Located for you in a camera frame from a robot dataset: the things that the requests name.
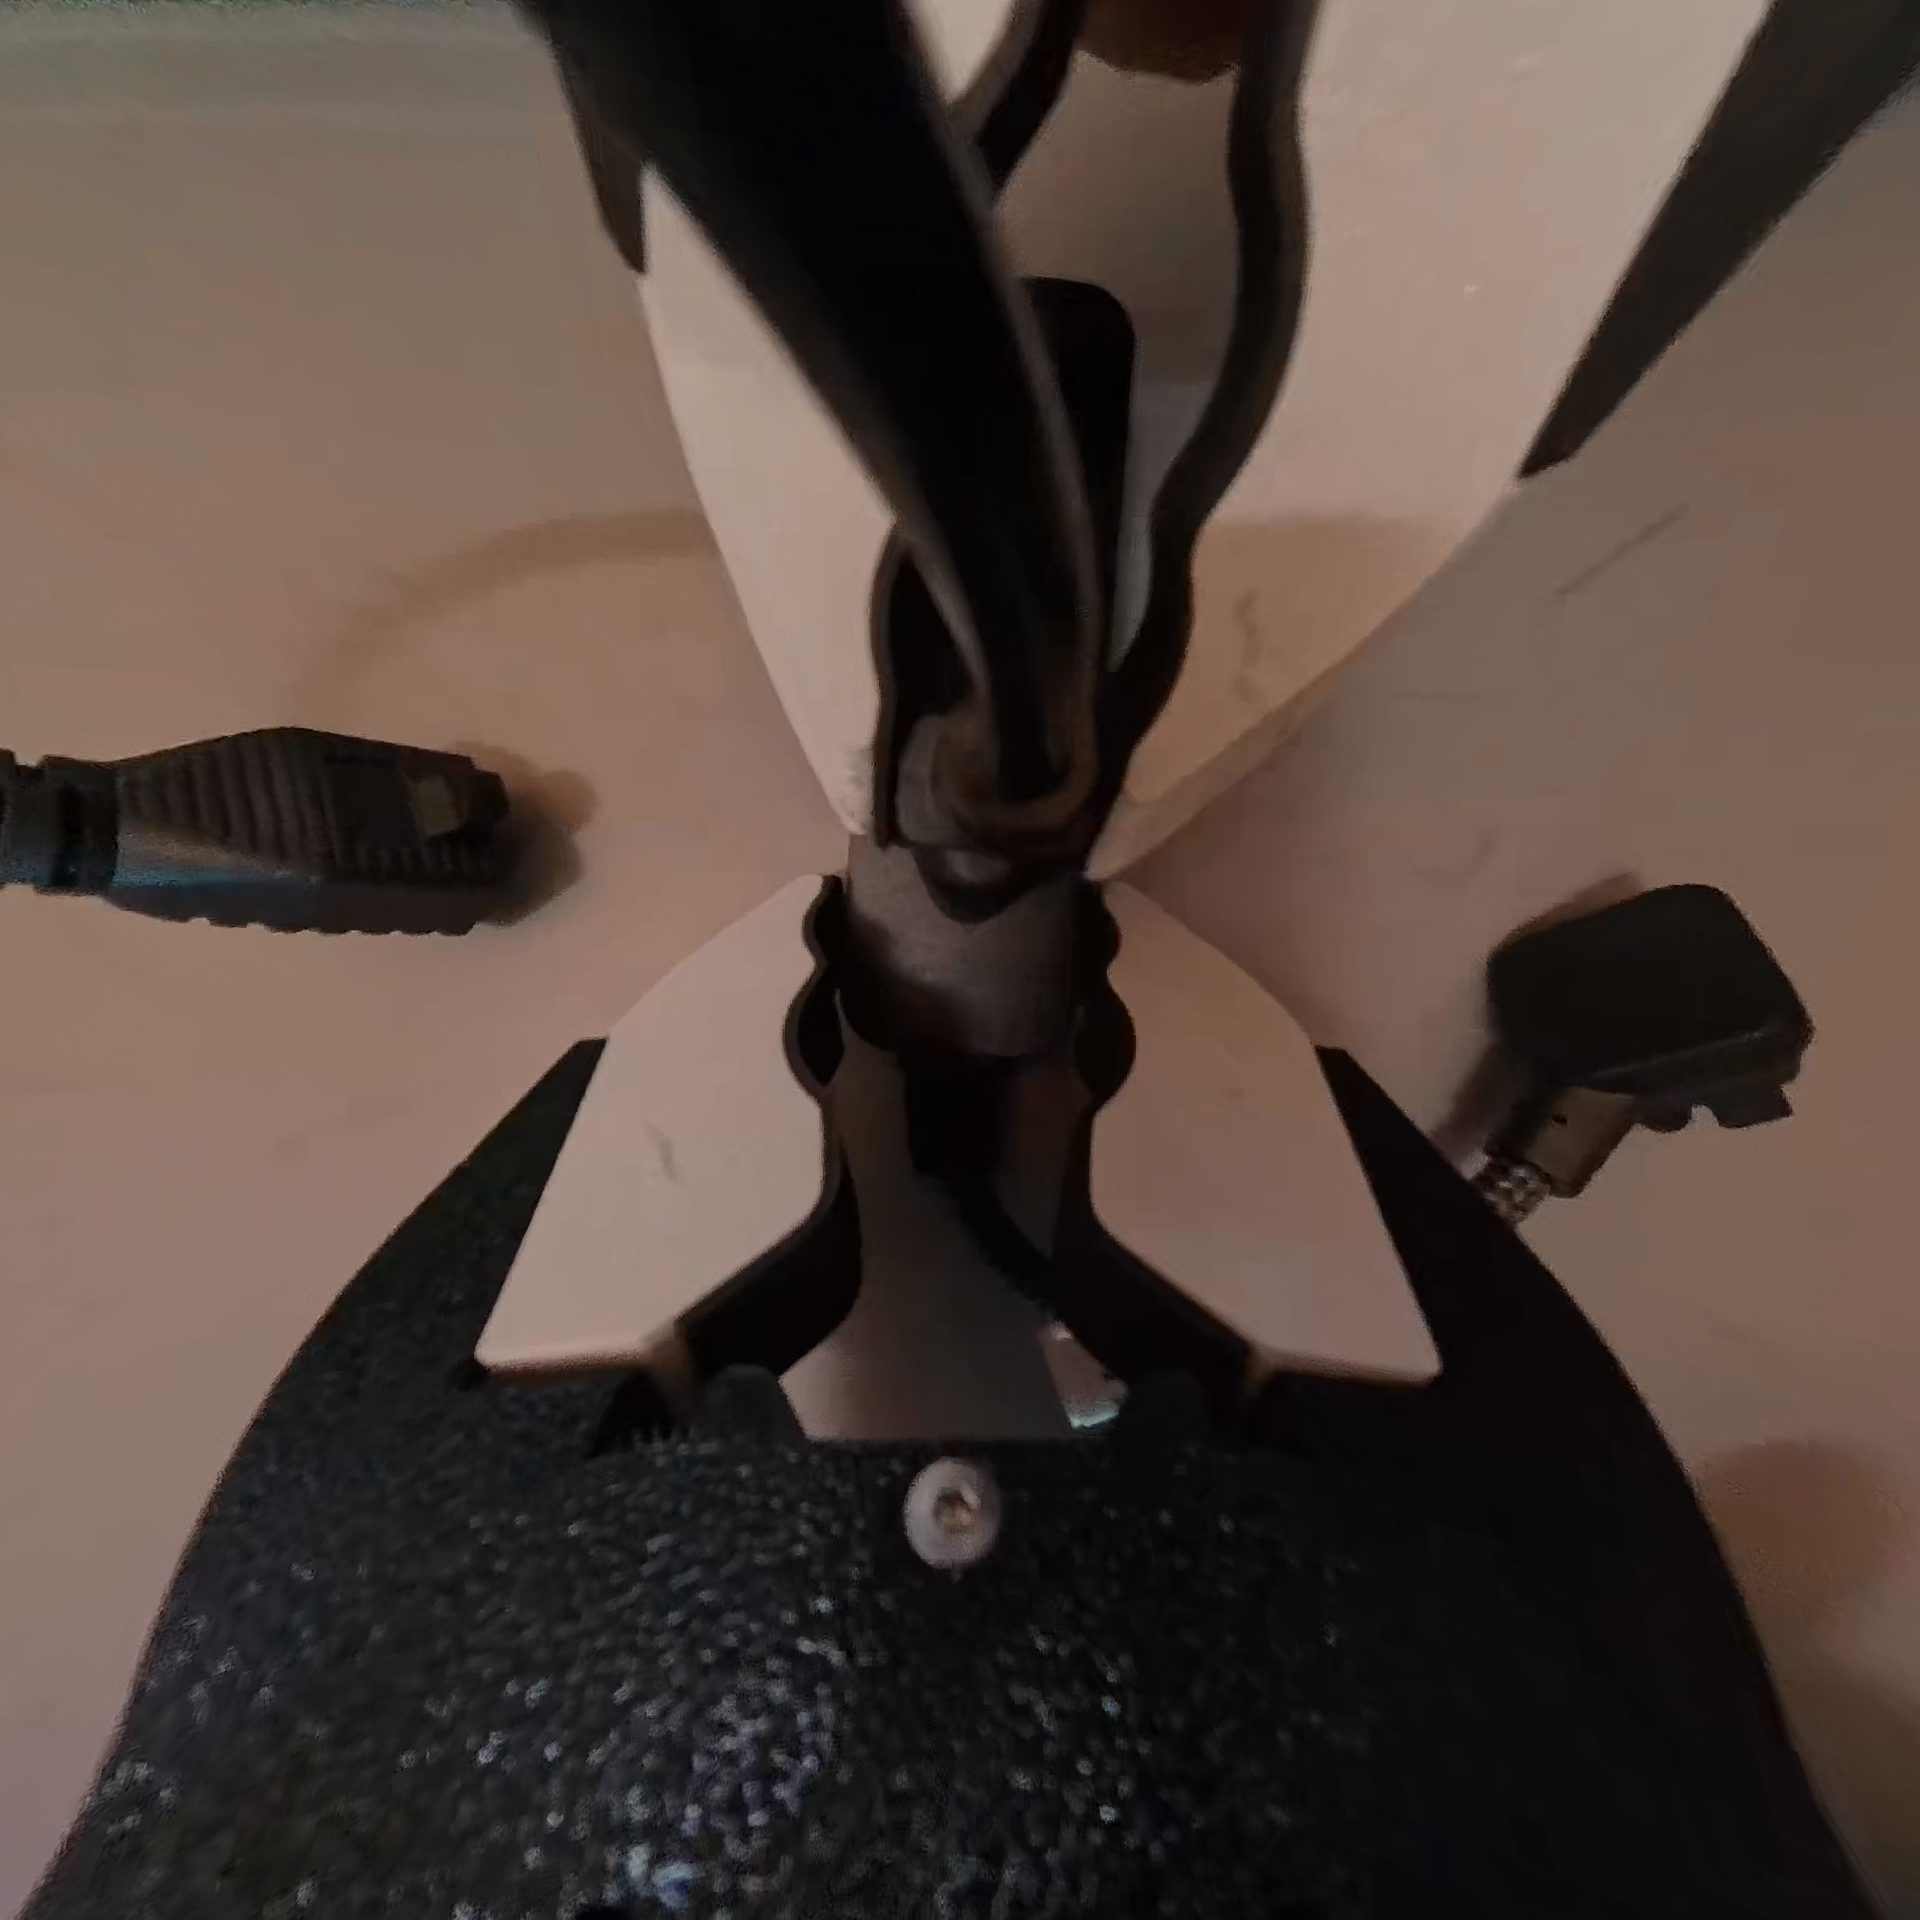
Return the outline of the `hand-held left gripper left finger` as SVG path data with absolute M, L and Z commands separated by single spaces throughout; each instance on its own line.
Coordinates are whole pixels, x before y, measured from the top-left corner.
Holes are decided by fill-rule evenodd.
M 843 881 L 797 877 L 610 1025 L 474 1340 L 489 1379 L 620 1368 L 688 1408 L 729 1368 L 787 1379 L 854 1316 L 838 929 Z

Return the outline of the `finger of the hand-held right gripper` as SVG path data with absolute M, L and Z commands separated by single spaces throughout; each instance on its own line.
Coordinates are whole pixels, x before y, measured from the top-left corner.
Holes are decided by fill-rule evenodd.
M 1009 849 L 1091 780 L 1091 504 L 1001 190 L 1067 4 L 634 4 L 641 310 L 780 709 L 865 836 L 893 574 L 924 591 L 930 842 Z
M 1182 677 L 1091 854 L 1232 792 L 1516 486 L 1753 0 L 1344 0 L 1305 56 L 1305 310 L 1192 553 Z

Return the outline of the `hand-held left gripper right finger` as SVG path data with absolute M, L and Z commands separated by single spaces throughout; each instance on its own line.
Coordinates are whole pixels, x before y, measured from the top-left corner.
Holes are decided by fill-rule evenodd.
M 1091 1090 L 1050 1227 L 1055 1316 L 1121 1381 L 1188 1374 L 1424 1389 L 1437 1340 L 1318 1048 L 1238 962 L 1131 881 L 1070 1060 Z

